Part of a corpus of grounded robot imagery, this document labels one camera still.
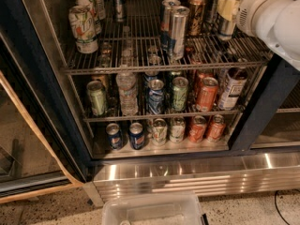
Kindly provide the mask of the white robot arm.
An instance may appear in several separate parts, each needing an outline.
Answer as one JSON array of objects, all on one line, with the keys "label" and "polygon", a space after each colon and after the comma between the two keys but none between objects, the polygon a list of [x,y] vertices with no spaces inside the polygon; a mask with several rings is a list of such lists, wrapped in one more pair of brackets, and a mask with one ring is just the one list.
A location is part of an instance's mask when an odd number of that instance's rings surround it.
[{"label": "white robot arm", "polygon": [[300,70],[300,0],[218,0],[217,13]]}]

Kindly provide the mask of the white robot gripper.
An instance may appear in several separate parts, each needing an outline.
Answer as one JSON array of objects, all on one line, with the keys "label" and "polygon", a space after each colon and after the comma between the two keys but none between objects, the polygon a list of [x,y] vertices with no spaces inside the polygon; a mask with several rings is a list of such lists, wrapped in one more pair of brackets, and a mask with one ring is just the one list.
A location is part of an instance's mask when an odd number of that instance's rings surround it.
[{"label": "white robot gripper", "polygon": [[217,0],[217,13],[251,37],[266,36],[290,0]]}]

